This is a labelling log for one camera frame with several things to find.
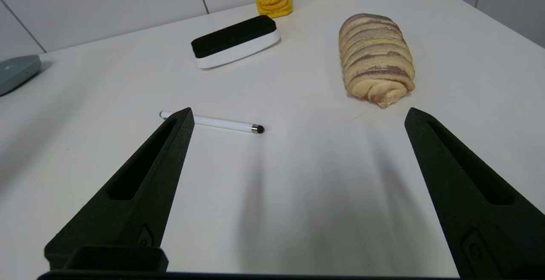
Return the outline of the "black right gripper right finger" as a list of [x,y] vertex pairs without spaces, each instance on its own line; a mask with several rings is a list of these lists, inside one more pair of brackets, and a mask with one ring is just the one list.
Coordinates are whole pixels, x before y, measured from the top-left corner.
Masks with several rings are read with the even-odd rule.
[[543,280],[544,214],[432,115],[404,126],[460,278]]

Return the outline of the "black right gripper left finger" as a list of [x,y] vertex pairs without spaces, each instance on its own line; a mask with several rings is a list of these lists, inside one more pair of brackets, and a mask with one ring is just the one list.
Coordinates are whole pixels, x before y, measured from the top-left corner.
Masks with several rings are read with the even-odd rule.
[[165,270],[166,224],[195,122],[170,115],[47,243],[51,270]]

